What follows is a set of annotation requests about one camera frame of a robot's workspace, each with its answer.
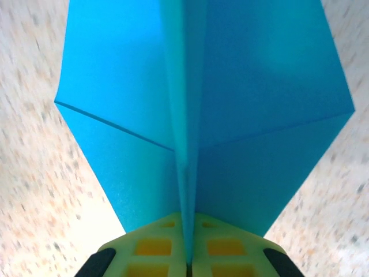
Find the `speckled floor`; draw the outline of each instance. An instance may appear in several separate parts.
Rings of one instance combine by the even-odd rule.
[[[266,237],[306,276],[369,276],[369,1],[323,0],[356,106]],[[53,105],[68,0],[0,0],[0,276],[73,276],[124,233]]]

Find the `square hole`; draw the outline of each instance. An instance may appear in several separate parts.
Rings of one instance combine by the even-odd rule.
[[[129,264],[122,277],[167,277],[168,264]]]
[[[204,228],[216,228],[216,227],[218,227],[218,226],[216,226],[215,224],[210,223],[210,222],[202,222],[202,226],[203,226]]]
[[[172,241],[167,238],[144,238],[137,242],[134,255],[137,256],[170,256]]]
[[[209,256],[245,256],[246,251],[240,240],[216,238],[208,240]]]
[[[161,225],[163,228],[173,228],[175,226],[175,222],[171,221],[171,222],[167,222],[163,225]]]
[[[256,277],[251,264],[213,264],[213,277]]]

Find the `floor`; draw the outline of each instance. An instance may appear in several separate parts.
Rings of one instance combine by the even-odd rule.
[[[306,276],[369,276],[369,2],[323,0],[356,112],[266,235]],[[124,234],[53,100],[68,0],[0,0],[0,276],[73,276]]]

